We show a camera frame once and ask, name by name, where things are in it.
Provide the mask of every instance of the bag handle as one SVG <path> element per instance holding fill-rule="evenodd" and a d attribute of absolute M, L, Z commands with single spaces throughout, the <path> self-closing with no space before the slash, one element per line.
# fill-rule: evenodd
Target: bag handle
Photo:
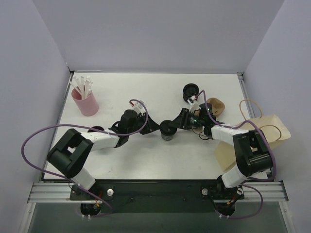
<path fill-rule="evenodd" d="M 242 102 L 244 102 L 244 101 L 250 101 L 250 102 L 252 102 L 253 104 L 255 104 L 255 105 L 257 106 L 257 108 L 259 109 L 259 111 L 260 111 L 260 117 L 259 117 L 259 118 L 262 118 L 263 114 L 262 114 L 262 110 L 261 110 L 261 108 L 259 107 L 259 105 L 258 105 L 255 101 L 253 101 L 253 100 L 251 100 L 251 99 L 244 99 L 244 100 L 241 100 L 241 102 L 239 103 L 240 112 L 241 112 L 241 114 L 242 114 L 244 120 L 246 120 L 246 117 L 245 117 L 245 115 L 244 115 L 244 113 L 243 113 L 243 111 L 242 111 L 242 108 L 241 108 L 241 104 L 242 104 Z"/>
<path fill-rule="evenodd" d="M 276 128 L 280 132 L 280 137 L 276 141 L 278 141 L 282 137 L 281 130 L 277 126 L 275 126 L 275 125 L 263 125 L 263 126 L 260 127 L 260 129 L 263 128 L 263 127 L 266 127 L 266 126 L 272 126 L 272 127 Z"/>

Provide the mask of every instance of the tan paper bag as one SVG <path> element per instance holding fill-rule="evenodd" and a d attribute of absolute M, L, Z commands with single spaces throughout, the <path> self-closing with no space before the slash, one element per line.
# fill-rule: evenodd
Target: tan paper bag
<path fill-rule="evenodd" d="M 262 130 L 271 149 L 278 147 L 282 142 L 284 142 L 286 139 L 291 137 L 290 132 L 284 126 L 284 124 L 282 123 L 280 118 L 278 118 L 277 115 L 273 114 L 273 115 L 263 116 L 260 107 L 258 105 L 257 107 L 260 110 L 261 116 L 257 118 L 251 118 L 249 120 L 254 122 L 258 126 L 258 128 Z M 250 124 L 244 124 L 241 127 L 241 129 L 253 130 L 254 127 Z M 214 154 L 223 171 L 230 170 L 236 164 L 234 148 L 232 145 L 228 143 L 220 142 L 216 150 L 214 151 Z"/>

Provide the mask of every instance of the gray wall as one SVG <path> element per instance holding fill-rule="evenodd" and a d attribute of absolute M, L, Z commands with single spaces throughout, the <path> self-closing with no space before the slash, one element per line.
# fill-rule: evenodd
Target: gray wall
<path fill-rule="evenodd" d="M 297 232 L 311 229 L 311 1 L 285 0 L 245 72 L 249 96 L 292 138 L 276 150 Z"/>
<path fill-rule="evenodd" d="M 34 0 L 71 70 L 244 71 L 284 0 Z"/>
<path fill-rule="evenodd" d="M 54 124 L 69 71 L 31 0 L 0 2 L 0 226 L 17 232 L 38 173 L 21 158 L 20 146 L 35 130 Z M 26 148 L 42 166 L 53 132 Z"/>

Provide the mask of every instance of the pink cup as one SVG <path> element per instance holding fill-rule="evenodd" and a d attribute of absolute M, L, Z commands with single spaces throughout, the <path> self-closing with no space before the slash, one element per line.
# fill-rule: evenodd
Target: pink cup
<path fill-rule="evenodd" d="M 86 117 L 90 117 L 98 112 L 98 103 L 96 102 L 92 91 L 91 94 L 84 100 L 81 99 L 81 95 L 75 89 L 72 90 L 71 96 L 76 102 L 81 113 Z"/>

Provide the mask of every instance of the white tabletop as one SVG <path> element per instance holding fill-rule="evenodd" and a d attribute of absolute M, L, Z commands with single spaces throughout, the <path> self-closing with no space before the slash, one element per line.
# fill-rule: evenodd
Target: white tabletop
<path fill-rule="evenodd" d="M 128 101 L 145 102 L 150 117 L 158 124 L 175 119 L 183 107 L 183 87 L 195 83 L 205 90 L 207 98 L 216 97 L 225 104 L 217 120 L 237 124 L 243 121 L 239 102 L 244 99 L 237 75 L 233 74 L 136 74 L 136 73 L 75 73 L 77 77 L 91 76 L 92 90 L 99 104 L 94 116 L 83 116 L 71 97 L 72 87 L 61 116 L 61 124 L 84 126 L 100 125 L 109 128 L 118 121 Z M 203 103 L 203 95 L 198 99 Z M 245 103 L 242 109 L 249 117 Z M 57 142 L 68 128 L 57 130 Z M 172 141 L 164 141 L 160 131 L 129 137 L 120 148 L 107 148 L 91 152 L 85 168 L 96 179 L 216 179 L 223 174 L 213 151 L 218 141 L 201 140 L 191 131 L 178 130 Z M 59 173 L 51 164 L 47 170 Z M 45 179 L 59 179 L 45 174 Z"/>

